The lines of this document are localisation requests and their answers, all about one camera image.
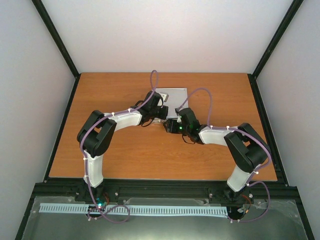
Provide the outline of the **aluminium poker case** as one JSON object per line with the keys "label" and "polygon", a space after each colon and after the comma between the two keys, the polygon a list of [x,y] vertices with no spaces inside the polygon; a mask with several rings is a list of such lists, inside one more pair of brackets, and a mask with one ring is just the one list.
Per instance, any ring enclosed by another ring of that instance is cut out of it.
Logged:
{"label": "aluminium poker case", "polygon": [[164,99],[163,105],[168,107],[166,119],[177,119],[176,108],[187,99],[187,88],[157,88],[155,91]]}

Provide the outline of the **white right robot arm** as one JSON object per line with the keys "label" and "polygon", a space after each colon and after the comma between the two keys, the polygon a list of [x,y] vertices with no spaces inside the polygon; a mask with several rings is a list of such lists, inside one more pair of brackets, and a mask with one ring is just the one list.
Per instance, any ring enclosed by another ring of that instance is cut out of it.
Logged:
{"label": "white right robot arm", "polygon": [[178,118],[163,123],[166,132],[188,137],[191,144],[228,147],[235,162],[235,168],[227,180],[227,186],[233,192],[240,192],[248,186],[253,175],[269,164],[270,148],[249,123],[235,127],[200,124],[191,108],[184,108],[177,115]]}

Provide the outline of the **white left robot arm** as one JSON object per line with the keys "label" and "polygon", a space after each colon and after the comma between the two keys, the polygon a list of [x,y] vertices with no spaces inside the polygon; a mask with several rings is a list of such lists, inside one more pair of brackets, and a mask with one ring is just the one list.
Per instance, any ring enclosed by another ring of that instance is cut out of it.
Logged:
{"label": "white left robot arm", "polygon": [[103,156],[108,150],[114,133],[118,130],[133,127],[146,127],[154,119],[165,120],[169,107],[165,105],[169,95],[149,91],[144,100],[126,110],[112,113],[103,113],[94,110],[84,123],[77,135],[80,150],[84,160],[84,181],[89,185],[86,195],[92,201],[103,198]]}

